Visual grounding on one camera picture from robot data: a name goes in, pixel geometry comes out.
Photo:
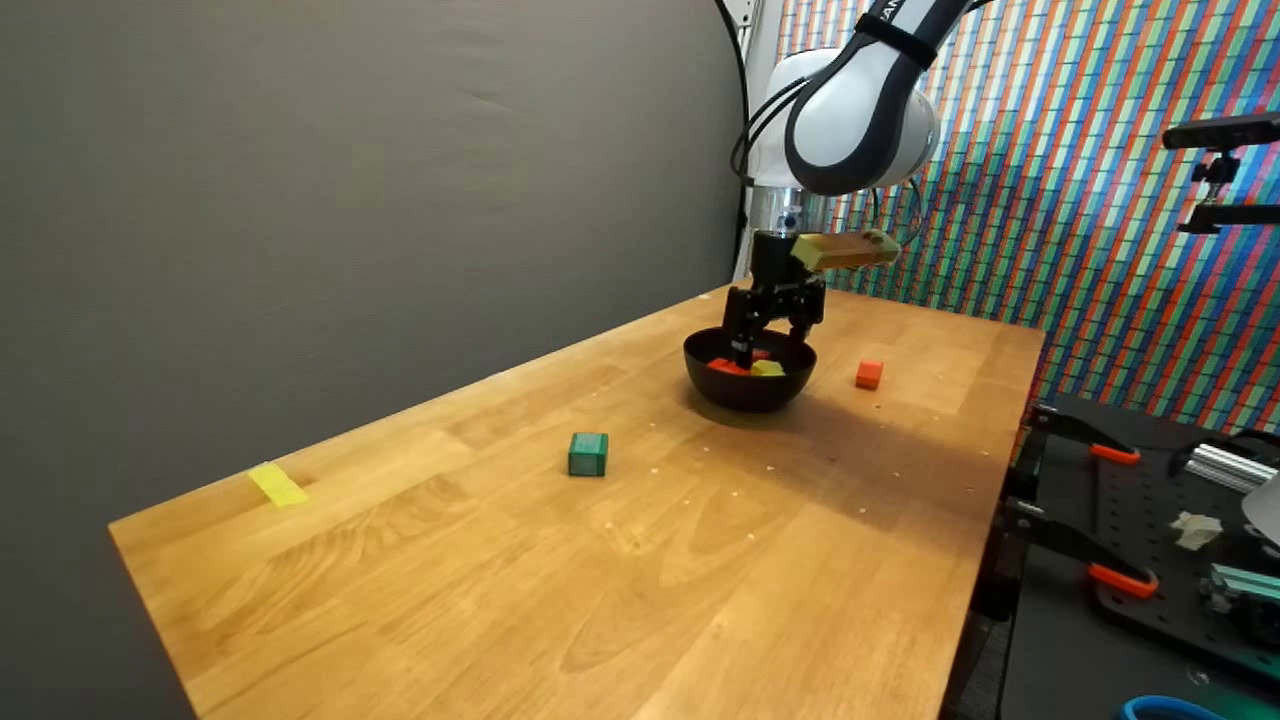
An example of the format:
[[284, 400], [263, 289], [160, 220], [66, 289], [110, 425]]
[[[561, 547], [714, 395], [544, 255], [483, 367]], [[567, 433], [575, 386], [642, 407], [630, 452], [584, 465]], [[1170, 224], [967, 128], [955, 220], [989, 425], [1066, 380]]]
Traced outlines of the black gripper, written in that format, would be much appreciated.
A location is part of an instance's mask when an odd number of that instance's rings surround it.
[[824, 320], [824, 282], [792, 255], [792, 236], [751, 236], [751, 277], [726, 292], [726, 361], [751, 367], [751, 330], [773, 320], [792, 325], [792, 340], [811, 353], [811, 328]]

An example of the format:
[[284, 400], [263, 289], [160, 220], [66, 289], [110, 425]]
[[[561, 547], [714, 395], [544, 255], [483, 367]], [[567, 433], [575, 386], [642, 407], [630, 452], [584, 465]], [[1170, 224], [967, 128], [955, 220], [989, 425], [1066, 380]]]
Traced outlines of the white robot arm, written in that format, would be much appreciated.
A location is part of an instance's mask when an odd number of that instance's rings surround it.
[[798, 260], [805, 202], [904, 182], [933, 150], [937, 110], [917, 91], [972, 0], [872, 0], [831, 51], [773, 69], [733, 146], [749, 189], [749, 282], [726, 292], [726, 354], [749, 367], [773, 320], [797, 340], [824, 320]]

